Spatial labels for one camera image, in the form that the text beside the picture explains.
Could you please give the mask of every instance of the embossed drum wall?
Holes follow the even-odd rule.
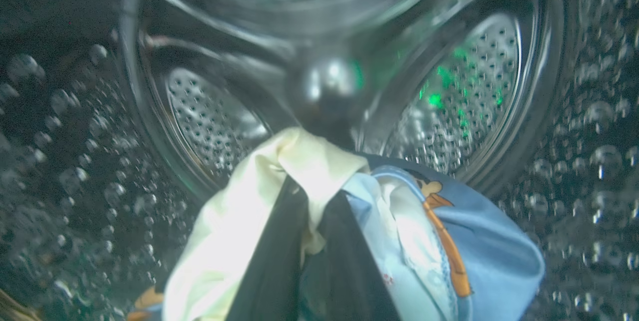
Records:
[[[639,321],[639,0],[0,0],[0,320],[122,320],[282,128],[483,192]]]

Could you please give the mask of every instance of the laundry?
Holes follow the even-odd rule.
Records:
[[[541,282],[541,252],[481,194],[420,165],[353,155],[292,128],[239,164],[201,210],[165,294],[147,291],[128,320],[225,320],[286,175],[309,201],[300,321],[327,319],[329,261],[318,226],[340,191],[403,321],[517,321]]]

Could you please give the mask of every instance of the pale yellow cloth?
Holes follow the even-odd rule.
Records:
[[[369,171],[365,158],[301,128],[283,130],[263,143],[202,208],[165,289],[162,320],[226,318],[287,174],[309,197],[303,250],[319,252],[324,241],[317,226],[324,208],[357,171]]]

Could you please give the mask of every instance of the metal drum surface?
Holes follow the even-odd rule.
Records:
[[[526,320],[639,320],[638,4],[0,0],[0,320],[124,319],[294,125],[495,201]]]

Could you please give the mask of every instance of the cream fabric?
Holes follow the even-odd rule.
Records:
[[[167,284],[162,320],[225,319],[287,174],[309,197],[303,250],[321,251],[317,226],[324,208],[357,171],[369,171],[365,158],[301,128],[283,130],[259,146],[202,208]]]

